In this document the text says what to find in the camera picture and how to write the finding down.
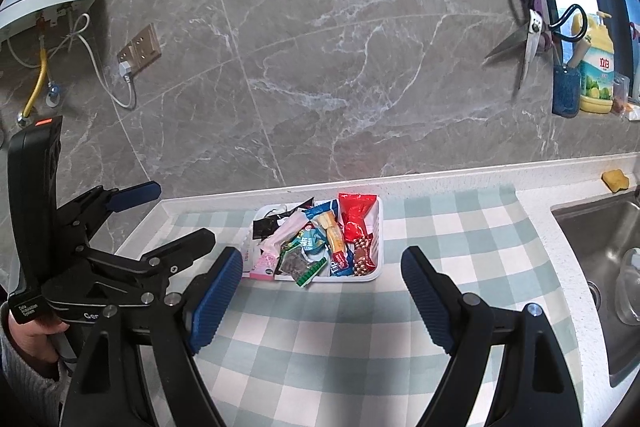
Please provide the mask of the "left hand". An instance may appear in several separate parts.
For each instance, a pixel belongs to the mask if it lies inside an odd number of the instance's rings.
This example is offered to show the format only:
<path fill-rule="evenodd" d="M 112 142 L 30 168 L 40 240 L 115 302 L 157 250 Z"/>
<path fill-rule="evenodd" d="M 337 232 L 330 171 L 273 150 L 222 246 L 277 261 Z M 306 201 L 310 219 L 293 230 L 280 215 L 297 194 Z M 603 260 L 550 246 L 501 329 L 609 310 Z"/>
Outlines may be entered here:
<path fill-rule="evenodd" d="M 13 313 L 9 312 L 8 325 L 11 343 L 32 369 L 42 373 L 58 361 L 58 351 L 51 338 L 64 334 L 68 325 L 56 315 L 38 317 L 34 321 L 20 324 Z"/>

